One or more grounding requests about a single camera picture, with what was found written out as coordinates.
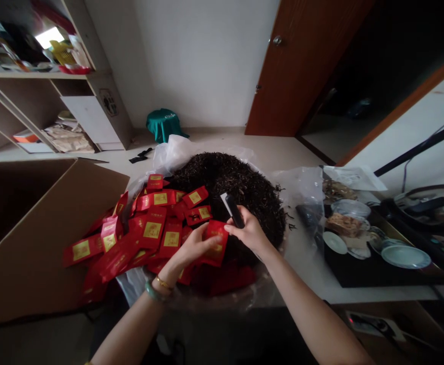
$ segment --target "gold bracelet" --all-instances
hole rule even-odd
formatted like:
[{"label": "gold bracelet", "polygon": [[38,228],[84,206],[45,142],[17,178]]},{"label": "gold bracelet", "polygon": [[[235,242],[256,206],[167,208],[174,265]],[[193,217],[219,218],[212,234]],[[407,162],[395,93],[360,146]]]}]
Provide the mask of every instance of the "gold bracelet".
[{"label": "gold bracelet", "polygon": [[160,279],[158,275],[156,275],[156,280],[160,283],[160,285],[168,290],[173,290],[174,288],[170,287],[166,281]]}]

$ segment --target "hand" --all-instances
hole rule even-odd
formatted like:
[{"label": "hand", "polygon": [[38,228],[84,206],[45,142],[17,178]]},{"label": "hand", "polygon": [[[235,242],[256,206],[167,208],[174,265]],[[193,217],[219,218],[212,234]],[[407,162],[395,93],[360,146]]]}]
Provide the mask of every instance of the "hand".
[{"label": "hand", "polygon": [[209,249],[215,248],[222,238],[220,236],[215,236],[203,241],[202,235],[207,229],[207,226],[208,222],[195,229],[171,259],[175,260],[185,268]]},{"label": "hand", "polygon": [[237,207],[242,214],[245,227],[243,229],[234,227],[234,221],[230,218],[227,221],[227,225],[224,226],[224,229],[230,235],[239,238],[252,252],[264,260],[264,255],[274,250],[273,245],[264,234],[257,218],[242,205],[238,205]]}]

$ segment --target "power strip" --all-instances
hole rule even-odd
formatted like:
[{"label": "power strip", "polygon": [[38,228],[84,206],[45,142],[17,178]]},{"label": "power strip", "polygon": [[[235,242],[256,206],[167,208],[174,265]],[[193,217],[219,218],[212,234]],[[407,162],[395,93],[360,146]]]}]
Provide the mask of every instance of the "power strip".
[{"label": "power strip", "polygon": [[389,318],[374,317],[364,313],[346,311],[347,320],[352,329],[357,332],[369,335],[384,337],[381,332],[374,328],[371,324],[379,328],[383,333],[389,334],[396,341],[406,342],[403,332],[399,329],[395,321]]}]

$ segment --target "floor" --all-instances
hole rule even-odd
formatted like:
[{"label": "floor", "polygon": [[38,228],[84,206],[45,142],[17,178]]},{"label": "floor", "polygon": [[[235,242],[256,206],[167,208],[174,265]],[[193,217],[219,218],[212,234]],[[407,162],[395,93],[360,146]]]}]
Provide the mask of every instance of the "floor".
[{"label": "floor", "polygon": [[[295,138],[245,136],[240,132],[190,131],[190,140],[199,143],[200,150],[220,151],[250,156],[250,161],[262,172],[288,170],[298,166],[323,164]],[[104,166],[131,177],[130,184],[152,167],[154,152],[149,159],[135,164],[129,162],[139,152],[155,147],[150,134],[136,139],[128,151],[108,151],[95,155],[34,154],[21,152],[14,146],[0,150],[0,161],[78,156],[108,163]],[[0,329],[0,363],[7,364],[82,364],[88,359],[93,326],[83,315],[55,318],[36,323]]]},{"label": "floor", "polygon": [[379,120],[351,120],[345,117],[317,114],[312,124],[318,130],[302,137],[334,162],[341,160],[374,127]]}]

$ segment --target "door handle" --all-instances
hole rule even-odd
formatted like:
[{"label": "door handle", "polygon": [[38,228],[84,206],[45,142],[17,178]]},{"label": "door handle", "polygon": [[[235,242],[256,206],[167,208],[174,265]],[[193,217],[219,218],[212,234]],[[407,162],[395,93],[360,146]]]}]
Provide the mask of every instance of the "door handle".
[{"label": "door handle", "polygon": [[281,42],[283,41],[283,38],[281,38],[280,35],[277,35],[273,38],[273,44],[275,46],[279,46],[281,44]]}]

